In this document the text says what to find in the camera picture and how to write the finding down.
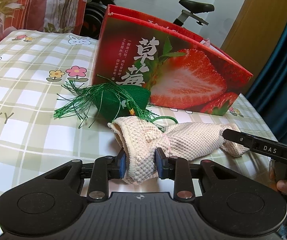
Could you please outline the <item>cream knitted headband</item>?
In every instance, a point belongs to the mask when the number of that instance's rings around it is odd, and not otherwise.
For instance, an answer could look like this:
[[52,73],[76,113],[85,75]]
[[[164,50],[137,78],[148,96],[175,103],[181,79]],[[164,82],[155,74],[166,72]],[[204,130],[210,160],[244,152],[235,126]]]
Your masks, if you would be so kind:
[[160,148],[167,157],[192,161],[222,149],[233,157],[240,157],[248,149],[223,138],[226,129],[238,131],[235,124],[207,124],[185,122],[173,124],[163,131],[156,125],[135,116],[120,117],[108,124],[118,144],[126,152],[124,181],[139,185],[156,178],[155,150]]

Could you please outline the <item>green tasseled sachet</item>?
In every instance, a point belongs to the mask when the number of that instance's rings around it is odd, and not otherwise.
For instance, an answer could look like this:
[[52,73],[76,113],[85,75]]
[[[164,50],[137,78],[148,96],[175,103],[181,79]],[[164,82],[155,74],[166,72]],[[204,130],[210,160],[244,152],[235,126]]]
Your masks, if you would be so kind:
[[107,122],[112,122],[120,117],[135,116],[154,124],[157,120],[172,120],[178,123],[172,116],[158,116],[147,109],[150,105],[150,90],[136,85],[118,85],[112,80],[98,76],[105,80],[97,85],[76,85],[75,81],[67,81],[62,87],[73,94],[68,99],[63,96],[61,101],[67,103],[54,111],[55,119],[76,116],[83,126],[89,118],[92,107],[97,109],[97,116],[102,116]]

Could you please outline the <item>red strawberry cardboard box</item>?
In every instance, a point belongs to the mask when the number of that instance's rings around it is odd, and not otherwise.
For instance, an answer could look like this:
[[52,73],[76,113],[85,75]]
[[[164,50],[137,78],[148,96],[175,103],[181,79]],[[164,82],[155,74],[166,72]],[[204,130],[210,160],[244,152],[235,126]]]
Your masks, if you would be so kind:
[[199,35],[160,18],[109,5],[95,56],[94,84],[150,91],[156,106],[224,115],[252,74]]

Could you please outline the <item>wooden door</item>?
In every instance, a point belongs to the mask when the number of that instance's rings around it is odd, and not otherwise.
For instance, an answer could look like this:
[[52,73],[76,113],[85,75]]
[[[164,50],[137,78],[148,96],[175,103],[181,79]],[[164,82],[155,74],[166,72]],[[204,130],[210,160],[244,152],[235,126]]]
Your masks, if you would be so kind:
[[256,77],[286,23],[287,0],[245,0],[221,49]]

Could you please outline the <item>checkered bunny tablecloth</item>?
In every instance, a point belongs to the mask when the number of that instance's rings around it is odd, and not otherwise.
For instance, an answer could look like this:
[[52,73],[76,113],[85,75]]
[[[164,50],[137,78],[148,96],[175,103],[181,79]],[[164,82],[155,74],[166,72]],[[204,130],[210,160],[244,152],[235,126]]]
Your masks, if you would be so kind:
[[69,161],[115,155],[120,147],[107,123],[91,109],[55,119],[71,94],[63,88],[68,69],[92,78],[96,42],[73,34],[15,31],[0,42],[0,195]]

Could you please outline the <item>black exercise bike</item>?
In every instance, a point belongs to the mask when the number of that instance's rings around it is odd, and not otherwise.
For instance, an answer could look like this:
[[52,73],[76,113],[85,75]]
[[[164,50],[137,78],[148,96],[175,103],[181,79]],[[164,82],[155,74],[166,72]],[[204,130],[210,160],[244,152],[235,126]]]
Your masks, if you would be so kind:
[[95,40],[103,24],[103,18],[109,5],[118,5],[172,22],[182,27],[188,18],[192,18],[200,26],[208,22],[200,14],[214,12],[210,3],[192,0],[90,0],[86,3],[81,36]]

